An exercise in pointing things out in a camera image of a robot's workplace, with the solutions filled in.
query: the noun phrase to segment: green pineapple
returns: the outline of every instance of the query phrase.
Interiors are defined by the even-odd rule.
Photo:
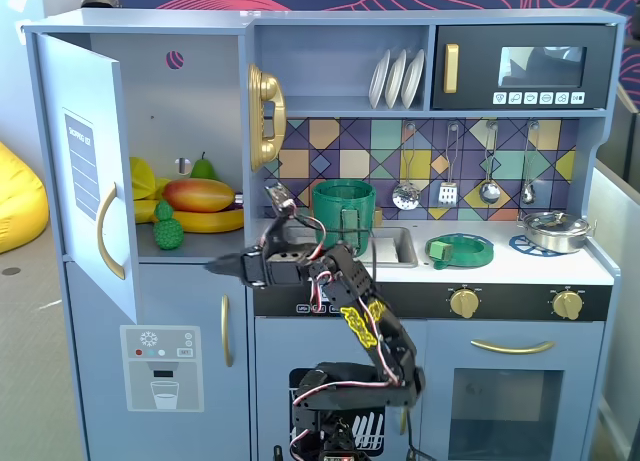
[[[173,219],[173,208],[165,200],[154,211],[158,222],[153,226],[153,236],[160,249],[176,249],[184,241],[184,231],[180,222]]]

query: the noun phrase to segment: toy kitchen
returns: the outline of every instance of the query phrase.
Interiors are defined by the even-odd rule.
[[[406,459],[412,430],[438,461],[588,460],[620,272],[583,218],[625,22],[83,9],[25,27],[87,459],[293,459],[305,373],[370,360],[308,285],[204,267],[256,244],[265,185],[319,218],[348,181],[369,201],[337,222],[376,222],[338,236],[426,380],[410,410],[345,412],[357,448]]]

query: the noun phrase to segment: gray floor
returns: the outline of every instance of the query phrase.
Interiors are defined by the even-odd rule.
[[[0,274],[0,459],[81,461],[62,306],[44,307],[60,299],[50,230],[0,254],[0,272],[12,267]],[[592,461],[613,453],[599,429]]]

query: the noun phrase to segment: green cup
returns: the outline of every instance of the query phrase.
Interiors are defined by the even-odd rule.
[[[373,227],[376,189],[356,179],[331,179],[317,184],[312,196],[313,215],[327,230],[363,230],[328,232],[325,247],[330,248],[342,240],[356,250],[356,255],[364,253]],[[316,238],[319,242],[322,232],[316,232]]]

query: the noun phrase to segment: white plate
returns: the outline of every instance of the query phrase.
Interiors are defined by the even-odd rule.
[[[420,77],[422,76],[422,68],[424,66],[424,50],[418,51],[416,57],[411,61],[411,64],[407,68],[407,72],[404,75],[404,81],[402,82],[402,104],[409,109],[413,98],[416,96],[418,85],[420,84]]]
[[[384,52],[384,56],[378,62],[376,70],[373,72],[373,78],[371,78],[371,86],[369,86],[369,102],[371,107],[376,109],[380,96],[382,95],[382,89],[384,88],[384,80],[387,77],[387,70],[389,69],[389,58],[391,57],[391,51],[388,49]]]
[[[407,62],[407,51],[403,49],[400,52],[400,56],[396,59],[391,67],[389,73],[389,80],[387,81],[387,89],[384,92],[384,98],[387,101],[389,109],[393,108],[396,103],[396,98],[400,92],[400,86],[402,85],[402,75],[404,74],[404,65]]]

